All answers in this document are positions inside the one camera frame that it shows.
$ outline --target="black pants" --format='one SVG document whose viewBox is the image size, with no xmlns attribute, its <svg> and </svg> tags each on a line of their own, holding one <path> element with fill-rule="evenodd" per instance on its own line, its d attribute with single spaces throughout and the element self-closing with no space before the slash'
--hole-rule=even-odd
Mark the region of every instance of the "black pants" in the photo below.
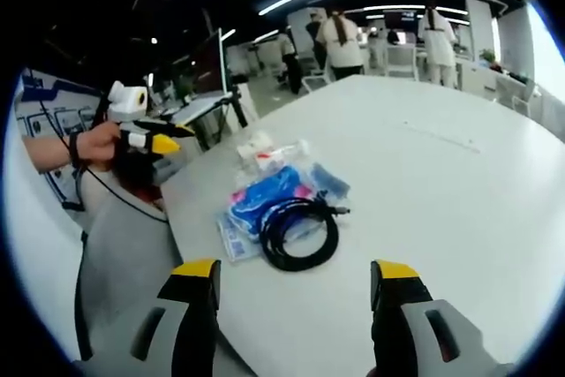
<svg viewBox="0 0 565 377">
<path fill-rule="evenodd" d="M 328 53 L 326 51 L 326 47 L 318 43 L 317 41 L 314 42 L 314 57 L 316 58 L 316 62 L 321 70 L 323 70 L 326 66 L 326 58 L 328 57 Z"/>
<path fill-rule="evenodd" d="M 360 74 L 363 65 L 360 66 L 345 66 L 343 68 L 332 68 L 334 70 L 335 79 L 346 79 L 350 75 Z"/>
<path fill-rule="evenodd" d="M 289 73 L 290 91 L 298 94 L 302 87 L 302 69 L 298 63 L 296 55 L 284 55 L 282 61 L 286 64 Z"/>
</svg>

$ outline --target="black wristband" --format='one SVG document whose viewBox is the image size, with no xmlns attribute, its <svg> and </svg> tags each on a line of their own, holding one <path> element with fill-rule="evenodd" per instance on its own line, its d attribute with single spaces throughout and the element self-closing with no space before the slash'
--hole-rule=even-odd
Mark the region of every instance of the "black wristband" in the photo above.
<svg viewBox="0 0 565 377">
<path fill-rule="evenodd" d="M 77 140 L 79 134 L 77 132 L 72 132 L 69 135 L 69 154 L 71 156 L 71 164 L 74 168 L 80 168 L 81 160 L 79 158 L 79 150 L 77 148 Z"/>
</svg>

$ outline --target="office room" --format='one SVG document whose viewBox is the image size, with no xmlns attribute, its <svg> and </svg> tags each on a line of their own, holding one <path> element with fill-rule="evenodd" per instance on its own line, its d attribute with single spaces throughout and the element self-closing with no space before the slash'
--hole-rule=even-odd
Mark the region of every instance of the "office room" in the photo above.
<svg viewBox="0 0 565 377">
<path fill-rule="evenodd" d="M 487 376 L 558 360 L 551 0 L 14 3 L 7 366 Z"/>
</svg>

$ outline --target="human hand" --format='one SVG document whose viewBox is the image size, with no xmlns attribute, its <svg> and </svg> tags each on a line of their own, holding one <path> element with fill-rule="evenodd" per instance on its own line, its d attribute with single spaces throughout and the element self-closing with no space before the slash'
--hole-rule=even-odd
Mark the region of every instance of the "human hand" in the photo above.
<svg viewBox="0 0 565 377">
<path fill-rule="evenodd" d="M 106 121 L 77 138 L 79 158 L 85 161 L 109 161 L 116 152 L 116 140 L 120 128 L 116 123 Z"/>
</svg>

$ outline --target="coiled black cable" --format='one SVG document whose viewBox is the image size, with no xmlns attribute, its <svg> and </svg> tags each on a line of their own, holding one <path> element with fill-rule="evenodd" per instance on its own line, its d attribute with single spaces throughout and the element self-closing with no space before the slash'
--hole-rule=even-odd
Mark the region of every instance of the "coiled black cable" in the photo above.
<svg viewBox="0 0 565 377">
<path fill-rule="evenodd" d="M 266 205 L 265 213 L 259 220 L 259 240 L 267 260 L 274 267 L 283 271 L 304 271 L 317 267 L 332 257 L 339 241 L 334 215 L 348 214 L 350 210 L 329 206 L 324 196 L 325 193 L 320 193 L 313 200 L 288 198 Z M 305 218 L 326 224 L 326 240 L 318 251 L 310 255 L 289 255 L 284 249 L 284 236 L 295 222 Z"/>
</svg>

